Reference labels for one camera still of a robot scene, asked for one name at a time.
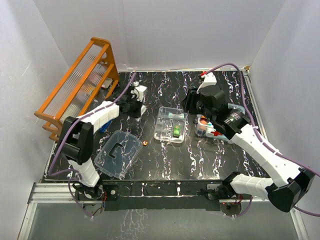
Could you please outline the white bandage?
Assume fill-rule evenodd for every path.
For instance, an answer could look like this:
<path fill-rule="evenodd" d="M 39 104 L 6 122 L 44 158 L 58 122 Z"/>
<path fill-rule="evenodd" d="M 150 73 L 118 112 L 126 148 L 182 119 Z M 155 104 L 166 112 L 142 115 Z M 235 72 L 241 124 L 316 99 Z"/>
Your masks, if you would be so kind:
<path fill-rule="evenodd" d="M 181 114 L 174 114 L 172 112 L 168 113 L 168 117 L 171 119 L 184 119 L 185 118 L 185 114 L 181 113 Z"/>
<path fill-rule="evenodd" d="M 145 113 L 146 109 L 147 109 L 147 108 L 146 108 L 145 105 L 142 105 L 142 106 L 141 106 L 141 108 L 140 108 L 140 115 L 139 115 L 139 117 L 137 117 L 137 118 L 135 119 L 136 121 L 139 122 L 139 121 L 141 120 L 141 118 L 142 118 L 143 114 Z"/>

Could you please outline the brown bottle orange cap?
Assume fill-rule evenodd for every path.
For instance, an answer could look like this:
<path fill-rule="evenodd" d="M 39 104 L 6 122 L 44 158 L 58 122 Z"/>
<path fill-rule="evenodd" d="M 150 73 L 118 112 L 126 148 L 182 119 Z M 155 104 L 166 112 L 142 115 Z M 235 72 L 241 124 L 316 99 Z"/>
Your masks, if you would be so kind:
<path fill-rule="evenodd" d="M 200 117 L 199 122 L 200 122 L 202 125 L 207 125 L 207 124 L 208 124 L 208 119 L 207 119 L 204 115 L 202 115 L 202 116 Z"/>

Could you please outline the clear medicine kit box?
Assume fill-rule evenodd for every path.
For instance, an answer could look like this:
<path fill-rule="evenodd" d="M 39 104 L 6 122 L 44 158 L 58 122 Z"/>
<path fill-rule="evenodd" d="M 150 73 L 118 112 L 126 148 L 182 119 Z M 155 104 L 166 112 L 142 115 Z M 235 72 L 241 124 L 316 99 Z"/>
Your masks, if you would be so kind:
<path fill-rule="evenodd" d="M 218 132 L 213 124 L 211 122 L 208 121 L 207 125 L 203 125 L 200 123 L 200 117 L 202 115 L 201 114 L 197 114 L 194 118 L 194 124 L 195 124 L 195 134 L 198 137 L 201 138 L 209 138 L 209 139 L 216 139 L 216 140 L 221 140 L 221 141 L 225 141 L 227 143 L 232 143 L 230 140 L 227 139 L 227 137 L 223 134 L 221 134 L 220 132 Z"/>

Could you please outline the clear compartment organizer tray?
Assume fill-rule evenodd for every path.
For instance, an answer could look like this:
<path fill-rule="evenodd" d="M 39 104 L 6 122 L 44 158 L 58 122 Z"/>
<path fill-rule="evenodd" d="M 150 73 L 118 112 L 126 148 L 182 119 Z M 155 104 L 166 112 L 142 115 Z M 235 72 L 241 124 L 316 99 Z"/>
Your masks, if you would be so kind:
<path fill-rule="evenodd" d="M 184 119 L 169 118 L 168 114 L 182 114 Z M 158 115 L 155 123 L 153 137 L 157 141 L 181 144 L 185 139 L 185 130 L 187 125 L 187 113 L 179 108 L 161 106 L 158 110 Z M 175 125 L 180 125 L 180 137 L 173 137 L 173 130 Z"/>

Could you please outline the green medicine carton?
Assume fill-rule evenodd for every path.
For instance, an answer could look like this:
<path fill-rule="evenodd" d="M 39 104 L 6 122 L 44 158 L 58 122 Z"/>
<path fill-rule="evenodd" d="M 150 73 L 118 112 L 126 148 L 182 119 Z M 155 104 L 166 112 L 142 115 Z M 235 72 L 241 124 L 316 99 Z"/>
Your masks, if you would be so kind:
<path fill-rule="evenodd" d="M 173 127 L 173 134 L 172 134 L 172 136 L 173 136 L 174 138 L 179 138 L 180 135 L 181 135 L 181 126 L 180 126 L 180 125 L 175 125 L 175 126 Z"/>

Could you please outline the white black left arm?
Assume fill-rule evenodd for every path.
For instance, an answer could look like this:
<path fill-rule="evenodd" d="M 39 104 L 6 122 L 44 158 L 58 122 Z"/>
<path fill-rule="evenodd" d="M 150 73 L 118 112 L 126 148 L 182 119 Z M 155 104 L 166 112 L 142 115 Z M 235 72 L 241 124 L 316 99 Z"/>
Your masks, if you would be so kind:
<path fill-rule="evenodd" d="M 79 184 L 74 184 L 73 187 L 87 198 L 99 199 L 104 189 L 91 159 L 94 134 L 120 114 L 140 119 L 146 111 L 146 91 L 147 87 L 143 85 L 130 86 L 123 95 L 112 94 L 86 115 L 65 118 L 58 141 L 58 145 L 62 147 L 60 153 L 80 178 Z"/>

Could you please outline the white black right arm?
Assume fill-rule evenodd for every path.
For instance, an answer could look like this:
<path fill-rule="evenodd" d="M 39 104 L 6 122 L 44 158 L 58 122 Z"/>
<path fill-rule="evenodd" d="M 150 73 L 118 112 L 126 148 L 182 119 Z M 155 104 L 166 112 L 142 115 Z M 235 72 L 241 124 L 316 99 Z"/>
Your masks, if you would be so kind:
<path fill-rule="evenodd" d="M 268 177 L 254 177 L 234 171 L 216 189 L 217 194 L 230 199 L 243 194 L 257 196 L 287 213 L 309 191 L 315 174 L 280 157 L 255 133 L 250 119 L 241 110 L 229 107 L 219 86 L 190 88 L 181 105 L 184 112 L 207 118 L 215 130 L 241 147 L 268 174 Z"/>

